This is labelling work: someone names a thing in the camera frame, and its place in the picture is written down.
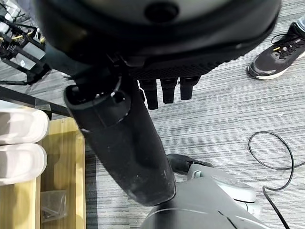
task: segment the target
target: white slipper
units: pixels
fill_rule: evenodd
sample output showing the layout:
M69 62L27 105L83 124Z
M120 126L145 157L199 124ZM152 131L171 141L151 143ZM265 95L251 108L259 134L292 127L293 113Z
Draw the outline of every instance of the white slipper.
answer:
M34 143L0 146L0 186L33 180L47 166L47 154Z
M0 145L39 142L47 135L49 122L41 110L0 110Z

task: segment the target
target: sneaker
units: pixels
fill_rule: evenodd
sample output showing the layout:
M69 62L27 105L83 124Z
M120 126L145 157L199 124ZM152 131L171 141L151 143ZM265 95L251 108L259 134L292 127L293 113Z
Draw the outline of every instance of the sneaker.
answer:
M305 32L294 22L287 34L258 55L248 66L248 73L261 80L275 79L298 58L305 56Z

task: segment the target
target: black cylindrical tube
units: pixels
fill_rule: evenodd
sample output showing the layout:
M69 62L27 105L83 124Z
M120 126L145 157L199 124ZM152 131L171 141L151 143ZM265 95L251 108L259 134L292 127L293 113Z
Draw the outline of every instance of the black cylindrical tube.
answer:
M138 85L119 84L117 92L85 103L74 101L75 86L69 86L64 100L85 140L128 197L155 206L175 196L173 171Z

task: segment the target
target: black cable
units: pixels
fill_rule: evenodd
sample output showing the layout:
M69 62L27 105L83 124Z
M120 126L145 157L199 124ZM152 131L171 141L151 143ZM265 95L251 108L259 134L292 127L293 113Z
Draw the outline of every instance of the black cable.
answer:
M280 139L281 142L286 146L286 148L287 148L288 151L289 151L290 158L291 158L291 167L272 167L272 166L266 165L264 162L262 162L261 160L259 160L259 159L255 156L255 154L253 153L252 148L251 148L251 141L252 141L253 137L255 137L256 135L258 135L258 134L265 134L265 133L266 133L266 134L271 134L271 135L277 137L277 138ZM300 167L300 166L305 165L305 162L303 162L303 163L301 163L301 164L295 166L294 156L293 156L293 154L292 154L292 152L291 152L291 149L290 149L290 147L288 146L288 144L287 144L279 135L277 135L277 134L275 134L275 133L272 133L272 132L270 132L270 131L260 131L260 132L256 132L255 134L253 134L253 135L250 137L250 139L249 139L248 146L249 146L249 150L250 150L250 153L252 154L252 156L253 156L253 157L255 158L255 160L258 161L261 165L263 165L263 166L265 166L265 167L267 167L267 168L270 168L270 169L274 169L274 170L289 170L289 169L291 169L290 177L289 177L288 181L286 182L286 184L285 184L284 186L279 187L279 188L270 188L270 187L267 187L267 186L263 186L263 193L264 193L264 196L266 197L266 199L269 201L269 203L271 204L271 206L273 207L273 209L275 210L275 212L276 212L277 215L279 216L279 218L280 218L282 224L284 225L284 227L285 227L286 229L290 229L289 226L288 226L288 224L286 223L284 217L282 216L282 214L280 213L280 211L277 209L277 207L276 207L276 205L274 204L274 202L272 202L272 200L271 200L270 197L268 196L268 194L267 194L267 192L266 192L266 189L271 190L271 191L280 191L280 190L283 190L284 188L286 188L286 187L290 184L290 182L291 182L291 180L292 180L292 177L293 177L293 175L294 175L294 170L295 170L295 168L298 168L298 167Z

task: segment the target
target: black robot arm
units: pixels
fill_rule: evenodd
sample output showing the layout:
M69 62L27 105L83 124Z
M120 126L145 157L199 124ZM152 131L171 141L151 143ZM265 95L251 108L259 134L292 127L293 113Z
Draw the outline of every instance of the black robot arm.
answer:
M175 180L143 102L190 99L200 77L255 48L281 0L33 0L51 66L72 74L66 105L108 172L132 198L159 205Z

